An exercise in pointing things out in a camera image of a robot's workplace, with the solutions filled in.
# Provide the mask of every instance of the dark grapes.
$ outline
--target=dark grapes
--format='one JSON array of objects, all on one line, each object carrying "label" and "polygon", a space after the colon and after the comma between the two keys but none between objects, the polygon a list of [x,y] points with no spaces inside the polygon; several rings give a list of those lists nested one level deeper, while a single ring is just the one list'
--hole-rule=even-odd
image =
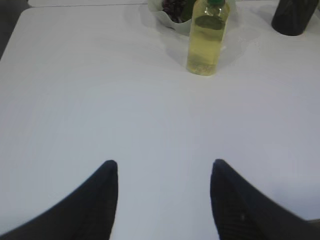
[{"label": "dark grapes", "polygon": [[175,23],[182,23],[180,16],[187,0],[163,0],[163,11],[170,17]]}]

